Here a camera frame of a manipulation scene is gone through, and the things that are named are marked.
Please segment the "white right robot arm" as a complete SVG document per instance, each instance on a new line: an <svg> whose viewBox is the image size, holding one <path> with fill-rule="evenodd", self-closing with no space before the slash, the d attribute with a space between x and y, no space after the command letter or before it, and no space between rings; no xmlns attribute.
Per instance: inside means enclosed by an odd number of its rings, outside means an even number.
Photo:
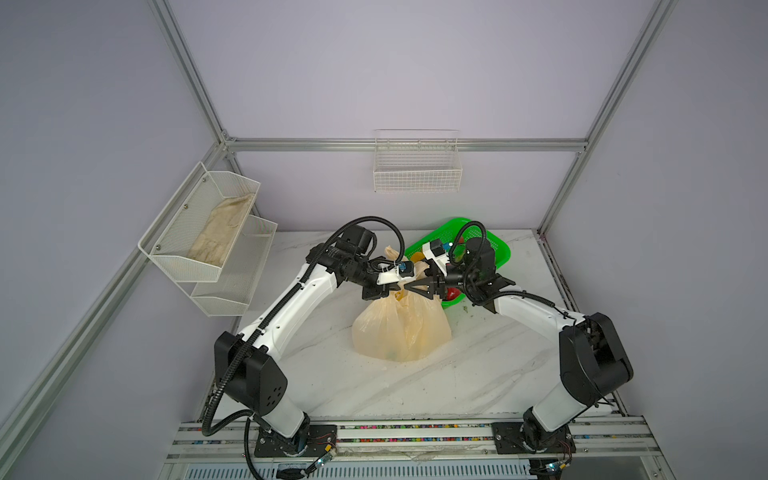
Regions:
<svg viewBox="0 0 768 480"><path fill-rule="evenodd" d="M444 300L456 289L473 306L516 320L557 346L559 380L523 414L519 447L547 451L572 420L633 379L633 366L610 317L560 308L501 275L482 223L468 221L452 240L429 239L419 251L427 263L425 278L408 282L406 290Z"/></svg>

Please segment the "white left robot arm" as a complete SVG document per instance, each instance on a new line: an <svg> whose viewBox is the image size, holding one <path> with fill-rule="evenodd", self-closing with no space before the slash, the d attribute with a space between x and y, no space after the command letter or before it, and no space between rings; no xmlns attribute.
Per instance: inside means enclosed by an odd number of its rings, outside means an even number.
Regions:
<svg viewBox="0 0 768 480"><path fill-rule="evenodd" d="M387 296L413 267L402 254L373 257L376 223L404 240L401 231L379 216L351 220L314 246L292 283L256 320L237 334L222 333L214 343L215 388L207 401L201 433L210 437L244 418L302 449L310 425L306 412L289 398L288 378L280 360L290 340L310 314L340 285L359 286L366 300Z"/></svg>

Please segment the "cream banana print plastic bag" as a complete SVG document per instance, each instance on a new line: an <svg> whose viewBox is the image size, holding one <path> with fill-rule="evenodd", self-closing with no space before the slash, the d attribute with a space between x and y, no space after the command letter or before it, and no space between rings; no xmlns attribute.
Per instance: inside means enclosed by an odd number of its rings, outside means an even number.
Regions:
<svg viewBox="0 0 768 480"><path fill-rule="evenodd" d="M452 340L442 300L426 288L413 291L398 281L388 294L372 301L352 325L355 351L371 358L409 362L423 359Z"/></svg>

